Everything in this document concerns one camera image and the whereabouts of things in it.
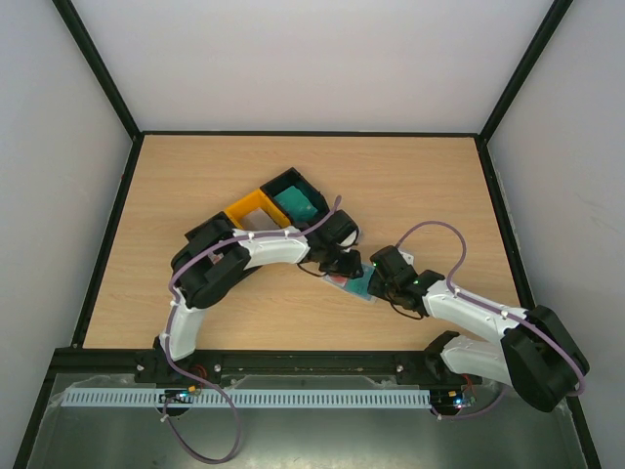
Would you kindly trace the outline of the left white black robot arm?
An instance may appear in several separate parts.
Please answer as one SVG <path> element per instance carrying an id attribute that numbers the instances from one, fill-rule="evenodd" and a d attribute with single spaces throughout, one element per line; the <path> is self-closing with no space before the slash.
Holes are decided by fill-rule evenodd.
<path id="1" fill-rule="evenodd" d="M 171 262 L 171 312 L 159 335 L 165 356 L 177 362 L 192 355 L 208 309 L 263 266 L 317 263 L 323 276 L 362 277 L 358 238 L 358 225 L 336 208 L 311 225 L 262 231 L 239 229 L 224 215 L 210 219 Z"/>

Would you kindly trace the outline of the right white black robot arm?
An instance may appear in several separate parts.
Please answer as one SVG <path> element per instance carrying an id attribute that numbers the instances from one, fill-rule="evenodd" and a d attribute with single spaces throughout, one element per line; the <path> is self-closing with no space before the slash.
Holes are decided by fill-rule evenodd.
<path id="1" fill-rule="evenodd" d="M 393 245 L 374 253 L 368 291 L 415 320 L 445 320 L 466 330 L 435 342 L 426 358 L 439 383 L 472 374 L 512 388 L 527 404 L 549 412 L 584 389 L 590 365 L 557 314 L 487 300 L 434 271 L 417 272 Z"/>

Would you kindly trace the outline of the beige card holder wallet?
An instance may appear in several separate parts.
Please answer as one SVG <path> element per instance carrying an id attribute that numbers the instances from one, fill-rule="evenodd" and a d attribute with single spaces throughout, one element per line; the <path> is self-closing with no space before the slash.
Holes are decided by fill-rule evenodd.
<path id="1" fill-rule="evenodd" d="M 368 292 L 369 281 L 374 274 L 374 268 L 369 264 L 362 264 L 361 267 L 363 272 L 361 277 L 346 278 L 326 275 L 322 280 L 360 300 L 374 303 L 376 297 Z"/>

